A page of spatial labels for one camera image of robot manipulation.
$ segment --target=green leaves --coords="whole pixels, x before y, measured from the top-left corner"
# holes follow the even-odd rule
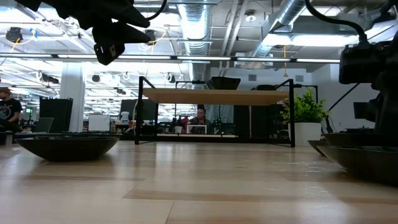
[[[320,123],[328,113],[323,109],[325,100],[317,103],[312,90],[307,90],[303,97],[294,98],[294,120],[296,123]],[[285,110],[281,111],[284,120],[290,121],[290,103],[286,99]]]

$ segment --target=wooden shelf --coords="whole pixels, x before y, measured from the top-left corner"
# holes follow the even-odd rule
[[[267,106],[288,98],[289,92],[145,88],[144,96],[155,103]]]

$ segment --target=camera rig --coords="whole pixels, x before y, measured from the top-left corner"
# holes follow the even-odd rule
[[[42,2],[54,7],[66,19],[74,17],[82,29],[93,28],[98,61],[110,64],[125,50],[124,44],[148,43],[150,37],[130,25],[148,28],[165,8],[164,0],[159,11],[145,18],[136,8],[134,0],[16,0],[30,10],[37,11]]]
[[[316,18],[347,25],[359,35],[356,45],[347,45],[341,53],[339,82],[341,84],[371,83],[372,89],[379,90],[376,99],[368,103],[367,120],[375,122],[375,134],[392,134],[398,127],[398,33],[392,41],[370,44],[364,30],[350,21],[332,19],[320,14],[305,0],[308,10]],[[397,0],[389,0],[381,9],[381,17],[389,14]]]

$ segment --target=man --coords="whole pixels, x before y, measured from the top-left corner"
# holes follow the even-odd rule
[[[22,111],[21,103],[13,99],[7,87],[0,88],[0,125],[2,131],[17,131],[19,115]]]
[[[198,114],[196,118],[190,120],[188,124],[193,125],[206,125],[207,126],[207,134],[211,133],[211,122],[206,119],[206,110],[198,109]],[[206,134],[205,127],[193,127],[191,129],[192,134]]]

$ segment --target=dark bowl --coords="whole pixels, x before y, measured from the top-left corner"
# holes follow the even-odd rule
[[[334,133],[325,137],[332,146],[398,147],[398,135]]]
[[[98,159],[118,140],[106,136],[45,136],[15,141],[29,152],[50,162],[73,162]]]
[[[365,180],[398,186],[398,152],[380,147],[318,146],[327,158]]]
[[[319,150],[318,146],[328,146],[329,143],[326,140],[321,140],[321,141],[308,141],[308,143],[310,143],[310,145],[317,151],[319,152],[319,154],[321,154],[321,156],[325,156],[321,150]]]

